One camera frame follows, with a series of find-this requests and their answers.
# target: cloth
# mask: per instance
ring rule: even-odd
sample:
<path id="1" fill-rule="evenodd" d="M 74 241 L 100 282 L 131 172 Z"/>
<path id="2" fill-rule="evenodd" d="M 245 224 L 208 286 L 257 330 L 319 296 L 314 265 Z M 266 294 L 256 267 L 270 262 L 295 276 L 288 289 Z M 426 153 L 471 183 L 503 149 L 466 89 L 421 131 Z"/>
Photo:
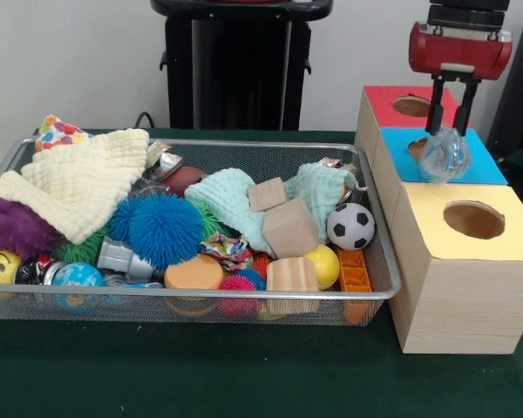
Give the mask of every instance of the cloth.
<path id="1" fill-rule="evenodd" d="M 254 250 L 273 255 L 262 234 L 265 214 L 250 210 L 248 188 L 252 185 L 254 181 L 244 171 L 227 168 L 190 185 L 184 196 L 194 205 L 205 205 L 220 222 L 241 233 Z"/>
<path id="2" fill-rule="evenodd" d="M 35 139 L 35 152 L 49 150 L 57 145 L 72 145 L 88 142 L 91 134 L 82 131 L 77 126 L 65 124 L 54 115 L 44 118 Z"/>
<path id="3" fill-rule="evenodd" d="M 242 270 L 252 266 L 254 255 L 248 249 L 248 242 L 242 238 L 229 238 L 222 233 L 215 233 L 201 242 L 202 254 L 218 260 L 228 272 Z"/>
<path id="4" fill-rule="evenodd" d="M 0 198 L 23 203 L 79 245 L 104 226 L 145 169 L 149 135 L 128 129 L 38 152 L 0 178 Z"/>
<path id="5" fill-rule="evenodd" d="M 301 165 L 298 173 L 287 180 L 287 199 L 300 198 L 308 207 L 318 225 L 321 243 L 328 240 L 327 219 L 346 190 L 356 186 L 355 176 L 347 170 L 338 170 L 318 163 Z"/>

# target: metal basket rim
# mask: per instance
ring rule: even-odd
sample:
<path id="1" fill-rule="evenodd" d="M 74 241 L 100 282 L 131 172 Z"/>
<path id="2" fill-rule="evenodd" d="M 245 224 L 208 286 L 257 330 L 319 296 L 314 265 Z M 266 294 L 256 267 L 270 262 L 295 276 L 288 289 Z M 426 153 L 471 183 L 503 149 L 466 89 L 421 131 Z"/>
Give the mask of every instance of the metal basket rim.
<path id="1" fill-rule="evenodd" d="M 401 278 L 397 265 L 397 258 L 393 252 L 391 238 L 387 232 L 384 214 L 376 187 L 370 172 L 366 155 L 355 145 L 336 143 L 307 143 L 307 142 L 280 142 L 280 141 L 234 141 L 229 139 L 178 139 L 178 138 L 150 138 L 149 142 L 163 141 L 170 145 L 203 145 L 203 146 L 239 146 L 239 147 L 274 147 L 274 148 L 310 148 L 347 151 L 356 154 L 361 163 L 363 178 L 369 187 L 369 198 L 373 205 L 373 214 L 378 226 L 377 234 L 380 245 L 384 251 L 387 268 L 390 274 L 391 288 L 384 292 L 349 293 L 349 292 L 273 292 L 273 291 L 248 291 L 236 292 L 226 290 L 200 290 L 200 289 L 144 289 L 135 287 L 71 287 L 66 292 L 66 287 L 34 286 L 34 285 L 0 285 L 0 293 L 60 293 L 60 294 L 106 294 L 121 296 L 161 296 L 161 297 L 187 297 L 187 298 L 236 298 L 236 299 L 286 299 L 286 300 L 388 300 L 393 298 L 401 288 Z M 9 150 L 0 165 L 0 175 L 11 169 L 17 160 L 24 145 L 35 143 L 35 137 L 18 140 Z"/>

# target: orange plastic toy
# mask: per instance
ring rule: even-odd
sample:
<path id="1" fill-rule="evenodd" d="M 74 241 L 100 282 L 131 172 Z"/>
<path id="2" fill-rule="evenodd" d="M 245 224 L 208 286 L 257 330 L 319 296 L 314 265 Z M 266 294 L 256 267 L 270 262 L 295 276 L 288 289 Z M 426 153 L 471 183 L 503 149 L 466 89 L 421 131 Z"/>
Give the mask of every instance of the orange plastic toy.
<path id="1" fill-rule="evenodd" d="M 342 292 L 371 292 L 368 270 L 364 262 L 362 251 L 344 251 L 337 249 L 337 256 L 341 263 L 339 284 Z M 345 300 L 343 302 L 343 316 L 353 325 L 365 325 L 368 318 L 375 312 L 376 307 L 370 300 Z"/>

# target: yellow smiley face ball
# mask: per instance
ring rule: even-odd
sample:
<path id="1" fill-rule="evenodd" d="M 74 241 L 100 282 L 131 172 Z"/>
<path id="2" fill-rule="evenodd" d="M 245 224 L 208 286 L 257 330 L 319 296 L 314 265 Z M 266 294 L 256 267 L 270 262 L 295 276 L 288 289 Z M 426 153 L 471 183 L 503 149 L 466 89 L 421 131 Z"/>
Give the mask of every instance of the yellow smiley face ball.
<path id="1" fill-rule="evenodd" d="M 0 250 L 0 285 L 13 285 L 21 259 L 14 253 Z M 0 293 L 0 300 L 7 299 L 11 293 Z"/>

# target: smiley face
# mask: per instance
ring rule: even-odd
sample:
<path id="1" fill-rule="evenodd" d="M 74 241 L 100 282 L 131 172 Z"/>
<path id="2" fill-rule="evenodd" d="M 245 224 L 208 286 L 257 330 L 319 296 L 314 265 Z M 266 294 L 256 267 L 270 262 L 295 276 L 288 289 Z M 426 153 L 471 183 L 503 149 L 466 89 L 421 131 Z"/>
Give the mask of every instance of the smiley face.
<path id="1" fill-rule="evenodd" d="M 0 285 L 12 285 L 21 259 L 10 251 L 0 250 Z"/>

